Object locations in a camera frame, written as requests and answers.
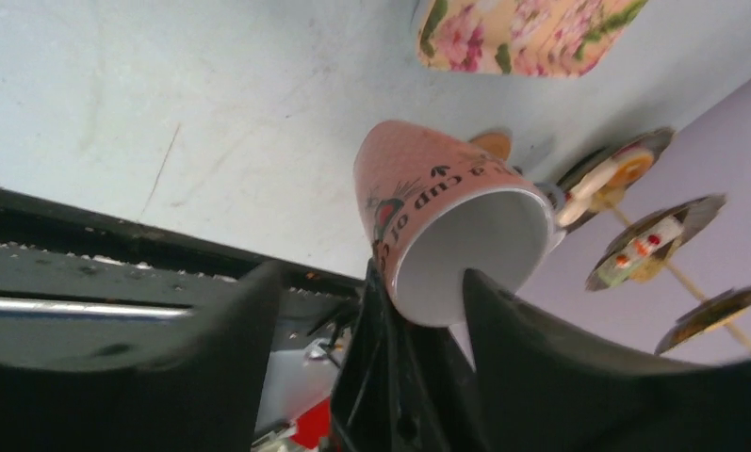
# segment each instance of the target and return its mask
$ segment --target lavender wall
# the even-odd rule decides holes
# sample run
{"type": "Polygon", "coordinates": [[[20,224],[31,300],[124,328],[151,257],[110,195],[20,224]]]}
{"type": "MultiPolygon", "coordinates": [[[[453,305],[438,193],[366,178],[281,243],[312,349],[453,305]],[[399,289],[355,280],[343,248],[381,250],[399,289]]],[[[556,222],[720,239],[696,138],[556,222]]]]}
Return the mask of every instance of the lavender wall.
{"type": "MultiPolygon", "coordinates": [[[[751,283],[751,81],[684,129],[621,206],[635,220],[712,192],[725,192],[727,206],[674,258],[709,297],[751,283]]],[[[652,351],[697,302],[666,270],[645,284],[627,282],[612,290],[585,292],[586,276],[622,230],[613,215],[596,217],[548,256],[520,295],[586,330],[652,351]]],[[[751,337],[751,309],[736,324],[751,337]]],[[[746,352],[722,329],[667,356],[721,363],[742,359],[746,352]]]]}

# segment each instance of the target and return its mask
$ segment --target white wall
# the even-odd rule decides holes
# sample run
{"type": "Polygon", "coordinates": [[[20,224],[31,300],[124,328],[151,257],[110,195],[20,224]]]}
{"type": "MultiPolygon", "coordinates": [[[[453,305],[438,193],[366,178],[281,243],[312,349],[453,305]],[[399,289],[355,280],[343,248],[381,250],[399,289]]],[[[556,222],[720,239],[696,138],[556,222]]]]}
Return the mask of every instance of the white wall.
{"type": "MultiPolygon", "coordinates": [[[[751,81],[686,127],[621,203],[631,220],[708,193],[727,193],[720,216],[673,262],[709,297],[751,284],[751,81]]],[[[645,284],[585,292],[584,282],[624,227],[603,214],[568,236],[520,295],[626,346],[652,351],[696,301],[664,270],[645,284]]],[[[751,336],[751,309],[736,324],[751,336]]],[[[727,331],[709,332],[667,356],[700,363],[744,358],[727,331]]]]}
{"type": "Polygon", "coordinates": [[[361,277],[351,167],[378,121],[510,127],[540,177],[751,77],[751,0],[650,0],[577,80],[428,71],[413,7],[0,0],[0,186],[361,277]]]}

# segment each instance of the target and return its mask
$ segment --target cup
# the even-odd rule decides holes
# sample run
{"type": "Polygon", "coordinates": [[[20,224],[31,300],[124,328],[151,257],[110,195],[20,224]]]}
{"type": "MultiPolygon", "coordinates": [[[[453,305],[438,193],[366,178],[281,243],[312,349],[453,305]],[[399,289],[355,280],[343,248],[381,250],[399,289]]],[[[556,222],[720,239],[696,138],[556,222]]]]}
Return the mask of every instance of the cup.
{"type": "Polygon", "coordinates": [[[547,253],[549,200],[477,146],[386,121],[364,139],[353,173],[373,258],[395,308],[413,323],[465,320],[465,269],[516,291],[547,253]]]}

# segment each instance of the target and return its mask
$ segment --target white table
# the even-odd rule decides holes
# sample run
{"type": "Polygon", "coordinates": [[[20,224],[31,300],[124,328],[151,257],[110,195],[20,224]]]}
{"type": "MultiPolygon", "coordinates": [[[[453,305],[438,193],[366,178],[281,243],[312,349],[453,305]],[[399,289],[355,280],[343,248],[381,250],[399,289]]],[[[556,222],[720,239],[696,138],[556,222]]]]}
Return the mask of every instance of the white table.
{"type": "Polygon", "coordinates": [[[419,66],[414,2],[0,1],[0,186],[353,277],[378,121],[515,135],[560,173],[751,77],[751,0],[651,0],[581,79],[419,66]]]}

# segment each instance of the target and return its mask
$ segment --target cup rim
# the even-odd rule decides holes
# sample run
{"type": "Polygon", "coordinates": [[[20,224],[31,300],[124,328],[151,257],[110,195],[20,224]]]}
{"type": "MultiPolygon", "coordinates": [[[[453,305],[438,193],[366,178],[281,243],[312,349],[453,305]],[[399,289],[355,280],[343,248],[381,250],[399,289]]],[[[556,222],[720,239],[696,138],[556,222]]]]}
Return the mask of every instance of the cup rim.
{"type": "MultiPolygon", "coordinates": [[[[531,272],[529,273],[529,276],[533,274],[536,269],[541,265],[542,261],[544,260],[545,256],[547,255],[548,248],[550,245],[550,240],[555,233],[555,213],[552,207],[552,204],[550,204],[550,201],[547,199],[546,196],[544,196],[538,188],[535,186],[521,186],[521,185],[511,185],[511,186],[498,186],[498,187],[487,187],[482,188],[480,190],[473,191],[466,196],[461,197],[460,199],[456,200],[455,202],[452,202],[450,205],[448,205],[446,208],[440,210],[436,215],[431,217],[417,232],[414,234],[414,237],[406,243],[405,251],[400,256],[400,259],[398,259],[398,262],[395,263],[395,269],[394,269],[394,281],[389,284],[392,288],[392,292],[394,293],[393,298],[396,299],[398,297],[398,282],[400,280],[400,269],[402,268],[403,261],[405,261],[406,256],[408,256],[409,251],[414,246],[416,241],[422,236],[422,234],[425,233],[425,231],[431,227],[432,224],[434,224],[437,220],[439,220],[442,216],[449,213],[451,210],[455,209],[456,207],[460,206],[461,204],[465,202],[470,202],[472,200],[475,200],[476,198],[479,198],[481,196],[485,195],[491,195],[494,193],[505,193],[505,192],[516,192],[516,193],[524,193],[528,195],[531,199],[536,201],[535,205],[538,205],[542,211],[545,214],[545,220],[547,221],[547,233],[545,234],[545,243],[543,247],[540,247],[540,252],[535,257],[535,260],[533,262],[533,265],[531,266],[531,272]]],[[[395,309],[405,318],[406,317],[403,314],[402,309],[398,305],[398,303],[395,303],[395,300],[392,300],[392,305],[395,307],[395,309]]],[[[452,323],[442,325],[442,324],[419,324],[422,326],[427,327],[449,327],[450,325],[455,325],[456,323],[460,323],[462,321],[465,321],[465,319],[458,319],[453,321],[452,323]]]]}

